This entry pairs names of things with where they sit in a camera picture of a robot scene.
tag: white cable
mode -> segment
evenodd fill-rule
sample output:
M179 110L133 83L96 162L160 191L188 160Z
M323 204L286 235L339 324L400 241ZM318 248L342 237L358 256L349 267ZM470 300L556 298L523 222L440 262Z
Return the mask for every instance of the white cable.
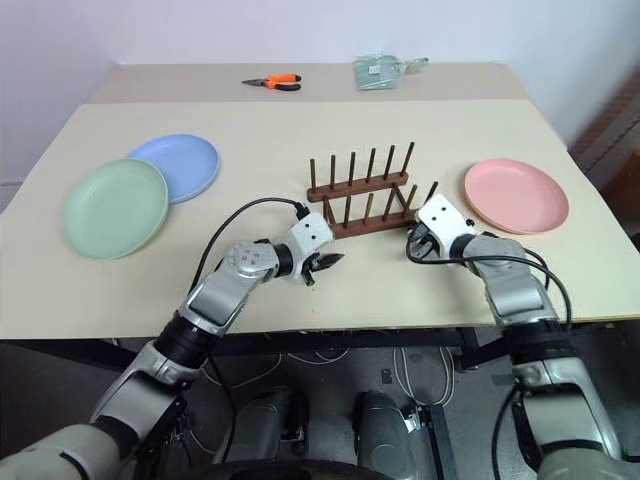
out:
M205 447L202 442L200 441L200 439L196 436L196 434L193 432L193 430L189 430L189 433L191 434L191 438L193 438L193 441L196 442L196 445L198 445L198 447L200 447L200 449L203 452L209 453L211 455L215 455L216 452L214 452L213 450L209 450L207 447Z
M449 363L447 362L445 356L444 356L444 351L445 348L440 347L440 358L442 359L442 366L444 367L444 371L445 371L445 388L444 388L444 392L442 392L442 396L436 400L435 402L433 402L433 405L442 405L442 406L446 406L451 399L453 398L453 392L455 390L455 382L454 382L454 363L453 363L453 356L451 355L451 352L449 351L448 348L446 348L446 351L449 355L449 358L451 360L451 373L449 373ZM398 371L398 361L396 359L396 351L397 348L393 349L393 370L396 376L396 380L398 382L398 385L400 386L400 388L402 389L402 391L405 393L405 395L407 395L407 397L411 398L414 402L416 402L418 405L420 406L427 406L429 404L421 401L420 399L418 399L414 393L413 393L413 388L411 387L411 380L409 378L409 369L407 366L407 356L406 353L404 351L404 347L400 348L400 351L402 353L402 363L403 363L403 367L404 367L404 377L405 377L405 381L407 382L407 385L405 387L405 385L403 384L401 378L400 378L400 373Z
M318 358L319 358L319 359L321 359L321 360L324 360L325 362L333 362L336 358L338 358L338 357L333 357L333 358L332 358L332 357L325 357L325 356L324 356L323 354L321 354L320 352L313 352L313 353L315 354L315 356L316 356L316 357L318 357ZM343 355L343 356L344 356L346 353L347 353L347 352L346 352L346 351L344 351L344 352L342 352L340 355Z
M396 375L396 380L397 380L397 382L398 382L398 385L400 385L400 388L402 389L402 391L405 393L405 395L406 395L407 397L409 397L409 398L413 398L413 397L411 396L411 394L409 393L409 391L407 390L407 388L406 388L406 387L404 386L404 384L402 383L402 380L400 380L400 374L398 373L398 361L396 360L396 351L397 351L397 350L398 350L397 348L394 348L394 349L393 349L393 355L392 355L392 357L393 357L393 371L394 371L394 373L395 373L395 375Z
M456 379L455 379L456 365L453 361L453 355L451 355L451 350L449 350L448 348L446 350L447 350L447 353L449 354L449 360L451 360L451 394L449 395L449 398L447 398L447 400L442 404L443 407L446 407L447 404L451 401L451 399L453 398L453 392L455 392L456 390Z
M307 360L306 358L298 357L297 355L294 355L293 353L287 353L287 355L289 357L293 358L294 360L297 360L297 361L302 362L302 363L306 363L307 365L329 365L330 363L334 363L334 362L337 362L338 360L342 360L347 355L347 353L349 353L349 349L345 350L344 352L342 352L340 355L338 355L335 358L325 357L327 359L323 360L322 362L313 362L311 360Z
M280 364L282 363L282 354L279 353L278 354L278 359L276 360L276 363L273 364L273 366L271 368L269 368L267 371L256 375L255 377L252 377L248 380L244 380L240 383L237 383L235 385L232 385L231 388L232 389L236 389L236 388L240 388L240 387L244 387L245 385L249 385L250 383L256 382L258 380L260 380L261 378L266 377L267 375L269 375L271 372L273 372L276 368L278 368L280 366ZM209 375L209 372L207 372L206 368L202 368L202 373L205 377L207 377L207 380L209 380L211 383L213 383L214 385L218 385L220 386L220 382L217 381L216 379L212 378L211 375Z

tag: plate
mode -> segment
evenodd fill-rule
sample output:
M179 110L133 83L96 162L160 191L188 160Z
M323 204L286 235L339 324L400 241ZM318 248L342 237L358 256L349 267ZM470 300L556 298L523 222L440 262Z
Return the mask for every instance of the plate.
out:
M218 152L204 138L175 134L154 138L129 153L162 172L169 203L180 203L204 191L218 173Z
M151 240L168 206L167 184L158 169L138 160L114 160L71 192L63 214L64 237L84 257L124 257Z
M488 223L519 234L558 228L569 215L569 201L542 170L510 158L476 163L464 179L471 208Z

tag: black table frame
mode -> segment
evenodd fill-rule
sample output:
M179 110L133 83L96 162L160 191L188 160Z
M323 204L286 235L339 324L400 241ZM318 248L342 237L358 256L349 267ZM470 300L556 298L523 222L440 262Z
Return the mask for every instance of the black table frame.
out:
M481 347L472 327L229 334L218 340L214 347L214 355L446 346L460 348L462 354L457 357L458 366L467 369L502 355L503 348L500 340ZM134 351L101 339L8 340L7 342L116 372L123 371L136 356ZM422 409L420 416L429 435L438 478L457 480L458 469L444 409L440 405L434 405Z

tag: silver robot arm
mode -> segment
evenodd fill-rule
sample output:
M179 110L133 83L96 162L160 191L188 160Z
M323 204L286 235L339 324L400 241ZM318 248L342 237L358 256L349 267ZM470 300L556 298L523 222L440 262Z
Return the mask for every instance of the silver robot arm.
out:
M515 240L480 235L442 195L430 199L417 220L408 254L424 259L435 250L442 259L526 258ZM580 475L595 471L631 478L624 476L628 472L604 405L530 267L508 259L465 266L484 281L493 317L511 345L512 372L520 386L513 415L527 463L539 478L587 478Z
M184 411L180 392L198 376L216 339L224 336L260 284L328 268L342 255L320 255L333 240L318 213L309 213L274 241L240 243L178 308L109 387L88 425L60 430L0 462L3 479L109 479L133 453L163 437Z

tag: black wire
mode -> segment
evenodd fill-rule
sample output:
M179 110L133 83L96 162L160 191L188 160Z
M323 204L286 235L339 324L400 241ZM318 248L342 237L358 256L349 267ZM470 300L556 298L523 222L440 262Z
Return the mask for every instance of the black wire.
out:
M252 202L249 202L249 203L243 205L238 210L233 212L231 214L231 216L229 218L227 218L222 225L220 225L220 228L218 228L218 230L216 230L216 233L214 233L213 236L211 237L211 239L209 240L209 243L207 244L206 248L204 249L204 252L202 252L202 257L200 258L200 263L198 264L198 268L196 269L196 273L193 276L193 281L191 282L191 287L189 287L189 291L193 290L198 285L198 282L200 281L200 275L202 275L202 270L204 269L204 265L207 263L207 257L209 256L209 252L211 251L211 248L213 247L213 244L216 242L216 240L218 239L220 234L222 234L224 229L227 228L229 226L229 224L232 221L234 221L236 219L236 217L238 215L240 215L242 212L244 212L246 209L248 209L250 207L253 207L254 205L258 205L260 203L267 203L267 202L288 203L289 205L293 205L294 207L296 207L296 209L301 205L299 202L296 202L294 200L290 200L288 198L265 197L265 198L259 198L257 200L253 200Z
M288 198L265 197L265 198L259 198L257 200L253 200L249 203L244 204L238 210L233 212L231 216L227 218L222 225L220 225L218 230L216 230L216 232L213 234L213 236L209 240L209 243L207 243L207 246L205 247L204 252L202 252L202 257L200 257L200 262L198 263L198 268L196 269L196 273L193 276L193 280L191 281L189 292L191 292L198 285L198 282L200 281L200 276L202 275L202 270L204 270L204 266L207 263L207 257L209 256L209 253L213 248L213 244L216 242L216 240L218 240L218 237L222 234L224 229L227 228L229 224L238 217L238 215L240 215L242 212L244 212L248 208L253 207L254 205L258 205L260 203L268 203L268 202L287 203L289 205L292 205L296 209L296 214L298 215L298 218L302 218L302 216L309 213L309 210L303 204L301 204L300 202L296 202L295 200L290 200ZM209 352L208 354L208 359L209 359L209 363L211 364L211 367L213 368L216 376L218 377L218 380L220 381L220 385L222 386L222 390L224 391L227 397L229 406L231 407L231 430L229 432L229 437L227 438L227 445L225 446L224 454L222 455L222 463L225 463L227 461L227 457L229 456L229 450L231 449L231 444L233 443L233 437L236 434L238 407L235 401L233 400L233 395L231 394L231 388L229 387L229 384L227 383L225 378L222 376L222 373L220 372L220 369L218 368L218 365L216 364L211 352Z
M218 368L218 365L216 364L211 352L209 352L208 359L209 359L209 364L211 364L211 368L213 368L213 371L215 372L216 376L218 377L218 380L220 381L220 386L222 387L222 390L224 391L227 397L227 401L229 402L229 407L231 407L231 430L229 431L229 436L227 437L227 444L224 447L224 454L222 455L222 461L221 461L221 463L225 463L227 461L227 457L229 456L229 450L231 450L233 437L236 434L236 422L238 420L238 407L236 405L235 400L233 399L231 388L229 387L229 384L226 382L226 380L222 376L222 373L220 372L220 368Z
M482 262L487 260L503 260L503 261L510 261L510 262L516 262L516 263L524 263L525 265L529 265L530 267L540 270L542 273L549 276L551 280L553 280L553 283L556 284L556 286L560 290L560 293L562 294L562 299L564 301L566 317L567 317L565 331L567 334L571 333L571 325L572 325L571 300L569 300L569 294L567 293L567 289L564 287L564 284L560 281L560 279L551 270L543 267L542 265L537 264L536 262L533 262L526 258L512 257L510 255L479 255L479 256L461 257L461 258L447 258L447 259L438 258L434 260L418 259L411 254L410 241L407 241L405 254L410 261L412 261L413 263L417 263L418 265L447 265L451 263L464 264L469 262Z
M531 255L536 260L538 260L540 262L540 265L542 265L544 268L549 270L549 267L547 266L547 262L544 261L544 258L542 258L542 255L534 252L533 250L529 250L528 248L525 248L524 251L527 252L527 254ZM546 273L544 275L544 289L549 290L549 275L547 275Z
M511 390L509 390L504 402L502 402L502 405L500 406L500 411L496 417L496 423L493 424L493 433L491 434L491 466L493 467L493 476L495 480L500 480L500 468L498 466L498 439L500 437L500 426L502 425L504 414L517 391L517 385L514 385Z
M189 464L189 468L193 468L193 457L191 456L191 452L189 451L189 448L187 448L187 443L184 441L183 435L184 434L182 432L178 434L180 445L182 445L182 448L184 449L184 453L187 456L187 463Z

